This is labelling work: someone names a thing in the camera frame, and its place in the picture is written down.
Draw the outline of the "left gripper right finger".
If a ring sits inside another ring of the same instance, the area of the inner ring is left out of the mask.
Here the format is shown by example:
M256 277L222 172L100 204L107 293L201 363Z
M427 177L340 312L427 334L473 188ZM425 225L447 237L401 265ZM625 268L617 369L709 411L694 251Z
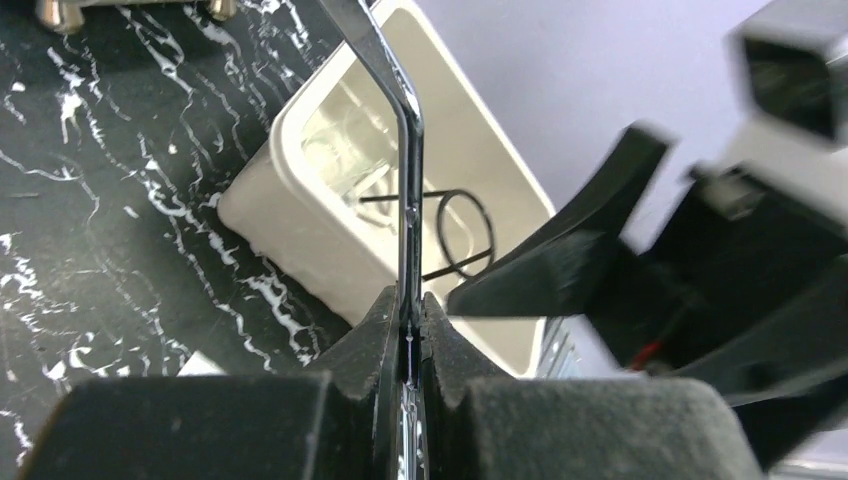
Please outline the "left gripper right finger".
M423 300L434 479L760 479L739 422L688 379L519 380Z

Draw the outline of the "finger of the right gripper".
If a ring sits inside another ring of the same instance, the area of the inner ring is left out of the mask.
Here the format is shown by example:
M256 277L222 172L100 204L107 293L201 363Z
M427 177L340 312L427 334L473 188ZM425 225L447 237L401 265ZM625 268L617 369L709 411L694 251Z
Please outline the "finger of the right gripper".
M670 135L641 122L626 127L579 193L508 254L453 289L450 315L551 317L581 313L617 255L619 236Z

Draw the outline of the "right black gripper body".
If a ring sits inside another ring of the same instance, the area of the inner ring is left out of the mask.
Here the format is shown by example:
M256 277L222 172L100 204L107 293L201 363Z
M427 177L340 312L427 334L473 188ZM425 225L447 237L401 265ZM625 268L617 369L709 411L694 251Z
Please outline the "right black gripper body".
M769 469L847 414L847 229L737 167L752 209L696 184L653 247L618 256L586 316L625 367L710 384Z

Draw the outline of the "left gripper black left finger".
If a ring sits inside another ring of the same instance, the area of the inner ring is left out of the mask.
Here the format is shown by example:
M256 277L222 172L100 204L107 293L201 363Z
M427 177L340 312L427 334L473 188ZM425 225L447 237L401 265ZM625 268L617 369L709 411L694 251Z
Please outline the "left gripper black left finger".
M397 293L308 367L277 375L123 377L75 386L24 479L394 479Z

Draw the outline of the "metal crucible tongs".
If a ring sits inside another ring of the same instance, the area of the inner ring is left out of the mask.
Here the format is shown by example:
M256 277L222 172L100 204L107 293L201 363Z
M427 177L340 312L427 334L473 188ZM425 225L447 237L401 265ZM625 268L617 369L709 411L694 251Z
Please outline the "metal crucible tongs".
M420 323L422 300L422 201L424 120L407 72L362 1L323 1L322 8L385 95L397 119L398 281L397 319L404 473L418 479L425 461L417 454Z

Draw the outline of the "beige plastic bin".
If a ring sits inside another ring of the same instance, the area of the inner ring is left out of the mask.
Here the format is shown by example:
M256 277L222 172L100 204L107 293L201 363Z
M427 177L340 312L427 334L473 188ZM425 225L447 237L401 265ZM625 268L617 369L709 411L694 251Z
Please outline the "beige plastic bin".
M373 14L423 107L423 287L444 301L555 210L424 13L379 1ZM341 46L283 107L217 211L356 325L397 278L397 192L395 115Z

